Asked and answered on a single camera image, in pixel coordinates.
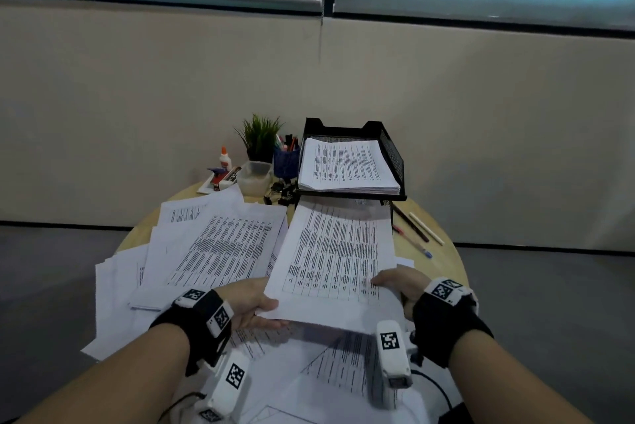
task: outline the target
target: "wire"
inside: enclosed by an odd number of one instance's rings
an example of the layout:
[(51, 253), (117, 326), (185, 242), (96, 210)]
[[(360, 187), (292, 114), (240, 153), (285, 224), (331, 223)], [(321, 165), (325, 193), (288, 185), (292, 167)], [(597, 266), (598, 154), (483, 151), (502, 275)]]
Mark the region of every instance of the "wire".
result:
[(416, 371), (414, 369), (410, 369), (410, 372), (412, 374), (416, 374), (416, 375), (421, 376), (421, 377), (423, 377), (425, 379), (428, 379), (430, 382), (432, 382), (436, 386), (436, 388), (441, 391), (441, 394), (443, 394), (443, 397), (445, 397), (445, 402), (448, 403), (449, 410), (450, 411), (452, 410), (452, 403), (449, 401), (448, 394), (445, 393), (443, 388), (440, 385), (438, 385), (434, 379), (432, 379), (430, 376), (426, 376), (423, 372), (419, 372), (419, 371)]
[(190, 392), (189, 394), (184, 395), (183, 397), (181, 397), (177, 402), (172, 403), (172, 405), (170, 407), (168, 407), (165, 411), (163, 411), (163, 414), (161, 414), (161, 417), (159, 418), (159, 420), (161, 421), (161, 419), (163, 419), (165, 416), (168, 415), (168, 413), (174, 409), (177, 405), (179, 405), (180, 403), (182, 403), (184, 400), (186, 400), (188, 397), (198, 397), (199, 399), (204, 399), (205, 398), (205, 394), (203, 394), (202, 392)]

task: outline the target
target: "paper tray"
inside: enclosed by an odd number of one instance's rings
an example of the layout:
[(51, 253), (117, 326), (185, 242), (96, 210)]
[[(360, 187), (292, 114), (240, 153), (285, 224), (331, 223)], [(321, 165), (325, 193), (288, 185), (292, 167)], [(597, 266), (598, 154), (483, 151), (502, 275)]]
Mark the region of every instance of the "paper tray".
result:
[(323, 191), (323, 190), (296, 190), (297, 195), (311, 195), (311, 196), (332, 196), (334, 198), (363, 198), (367, 200), (396, 200), (403, 202), (408, 197), (406, 195), (406, 188), (404, 186), (404, 167), (403, 158), (393, 140), (388, 135), (384, 124), (381, 122), (366, 122), (361, 128), (346, 128), (346, 127), (327, 127), (322, 124), (322, 120), (319, 118), (307, 118), (304, 124), (304, 133), (302, 134), (302, 149), (300, 150), (300, 166), (302, 165), (302, 159), (304, 158), (304, 142), (307, 138), (314, 138), (316, 140), (322, 140), (330, 143), (337, 141), (363, 141), (363, 140), (377, 140), (379, 142), (379, 148), (382, 150), (382, 156), (391, 172), (393, 177), (399, 183), (400, 192), (398, 195), (389, 193), (358, 193), (350, 191)]

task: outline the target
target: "round table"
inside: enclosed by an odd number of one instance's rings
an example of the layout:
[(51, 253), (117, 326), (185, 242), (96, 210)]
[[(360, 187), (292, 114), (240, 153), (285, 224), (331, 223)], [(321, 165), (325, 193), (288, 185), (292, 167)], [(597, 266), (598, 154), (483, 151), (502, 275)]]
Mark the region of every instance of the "round table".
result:
[[(200, 194), (196, 193), (196, 190), (198, 190), (201, 185), (202, 182), (198, 182), (191, 187), (186, 188), (185, 190), (179, 191), (179, 193), (169, 198), (169, 200), (183, 200), (185, 198), (194, 198), (195, 196), (201, 196)], [(251, 196), (245, 196), (244, 201), (247, 203), (263, 203), (262, 198), (253, 198)], [(467, 274), (465, 273), (465, 268), (463, 267), (461, 257), (458, 255), (456, 247), (449, 239), (447, 234), (443, 231), (443, 229), (439, 226), (439, 224), (430, 215), (428, 215), (428, 213), (423, 210), (414, 200), (412, 200), (412, 198), (409, 198), (405, 202), (395, 202), (395, 204), (406, 215), (409, 212), (413, 212), (415, 215), (417, 215), (428, 227), (430, 227), (430, 229), (434, 233), (436, 233), (441, 238), (441, 240), (445, 242), (445, 245), (440, 245), (433, 238), (430, 238), (429, 243), (424, 243), (423, 240), (421, 240), (421, 238), (417, 236), (415, 231), (412, 230), (408, 226), (408, 224), (404, 222), (399, 215), (396, 214), (396, 212), (394, 212), (394, 223), (398, 227), (402, 228), (404, 233), (412, 238), (415, 242), (422, 243), (424, 247), (432, 253), (433, 258), (428, 259), (425, 255), (414, 248), (405, 238), (393, 233), (395, 255), (397, 257), (414, 260), (417, 270), (424, 272), (430, 278), (447, 276), (449, 278), (452, 278), (453, 280), (456, 280), (456, 282), (468, 285), (469, 283), (467, 281)], [(293, 207), (289, 207), (287, 210), (287, 219), (289, 223), (291, 223), (292, 218)], [(139, 224), (130, 231), (126, 238), (123, 239), (121, 245), (119, 245), (117, 252), (131, 249), (132, 247), (150, 242), (150, 234), (152, 232), (152, 228), (156, 226), (158, 220), (159, 208), (155, 209), (152, 213), (142, 219)]]

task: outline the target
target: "blue mesh pen cup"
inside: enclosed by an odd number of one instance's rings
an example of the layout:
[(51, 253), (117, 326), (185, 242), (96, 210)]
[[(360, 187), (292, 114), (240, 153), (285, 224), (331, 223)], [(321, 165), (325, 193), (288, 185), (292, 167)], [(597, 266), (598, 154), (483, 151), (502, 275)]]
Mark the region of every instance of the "blue mesh pen cup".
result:
[(293, 151), (274, 149), (274, 175), (278, 178), (298, 178), (300, 172), (300, 147)]

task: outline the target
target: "person's left hand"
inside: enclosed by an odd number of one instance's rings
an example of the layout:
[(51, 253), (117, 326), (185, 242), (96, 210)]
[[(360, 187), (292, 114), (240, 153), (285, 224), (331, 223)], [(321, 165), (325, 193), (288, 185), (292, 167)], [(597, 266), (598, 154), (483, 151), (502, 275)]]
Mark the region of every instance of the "person's left hand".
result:
[(257, 308), (274, 310), (278, 306), (276, 299), (270, 299), (263, 292), (268, 277), (246, 278), (232, 284), (214, 289), (222, 300), (227, 300), (234, 311), (232, 327), (234, 329), (281, 329), (289, 325), (286, 320), (270, 320), (254, 314)]

